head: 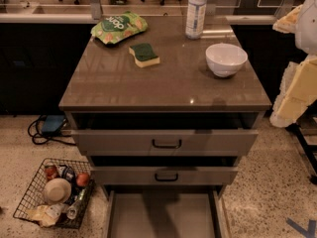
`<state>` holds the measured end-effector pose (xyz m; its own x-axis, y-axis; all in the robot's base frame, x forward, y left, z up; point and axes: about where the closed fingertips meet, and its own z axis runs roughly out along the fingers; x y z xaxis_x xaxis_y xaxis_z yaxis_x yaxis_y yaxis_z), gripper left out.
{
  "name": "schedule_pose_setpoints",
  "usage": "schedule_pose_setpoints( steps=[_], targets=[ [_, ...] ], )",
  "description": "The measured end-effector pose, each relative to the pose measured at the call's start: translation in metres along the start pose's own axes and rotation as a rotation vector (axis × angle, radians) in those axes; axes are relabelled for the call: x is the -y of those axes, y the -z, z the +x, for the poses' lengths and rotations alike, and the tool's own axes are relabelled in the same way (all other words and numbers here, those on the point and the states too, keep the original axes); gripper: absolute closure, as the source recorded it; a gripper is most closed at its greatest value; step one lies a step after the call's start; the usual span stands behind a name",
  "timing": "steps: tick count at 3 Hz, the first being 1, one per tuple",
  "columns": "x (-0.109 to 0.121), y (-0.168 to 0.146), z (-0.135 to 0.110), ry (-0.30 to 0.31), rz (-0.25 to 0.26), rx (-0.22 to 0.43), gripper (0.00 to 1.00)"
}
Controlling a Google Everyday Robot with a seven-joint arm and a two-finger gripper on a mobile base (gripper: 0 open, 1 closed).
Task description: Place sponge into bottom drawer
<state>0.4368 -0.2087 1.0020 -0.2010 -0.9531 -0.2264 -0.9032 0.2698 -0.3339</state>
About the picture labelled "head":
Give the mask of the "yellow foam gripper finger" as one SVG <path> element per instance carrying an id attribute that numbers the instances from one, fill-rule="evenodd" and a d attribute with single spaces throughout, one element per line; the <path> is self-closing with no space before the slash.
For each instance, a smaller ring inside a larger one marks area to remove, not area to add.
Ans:
<path id="1" fill-rule="evenodd" d="M 301 11 L 302 6 L 299 5 L 291 10 L 287 15 L 278 19 L 272 26 L 275 31 L 284 33 L 284 34 L 294 34 L 295 25 L 297 23 L 297 18 L 299 12 Z"/>
<path id="2" fill-rule="evenodd" d="M 285 128 L 295 123 L 317 99 L 317 57 L 308 56 L 301 63 L 291 61 L 279 90 L 269 121 L 275 127 Z"/>

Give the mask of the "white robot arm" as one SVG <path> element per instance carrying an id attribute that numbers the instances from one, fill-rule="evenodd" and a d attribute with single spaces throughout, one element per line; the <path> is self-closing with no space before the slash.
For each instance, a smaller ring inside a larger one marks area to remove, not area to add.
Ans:
<path id="1" fill-rule="evenodd" d="M 317 0 L 305 0 L 272 27 L 281 33 L 292 33 L 295 45 L 307 57 L 301 63 L 291 61 L 284 70 L 280 93 L 275 98 L 270 123 L 285 128 L 317 100 Z"/>

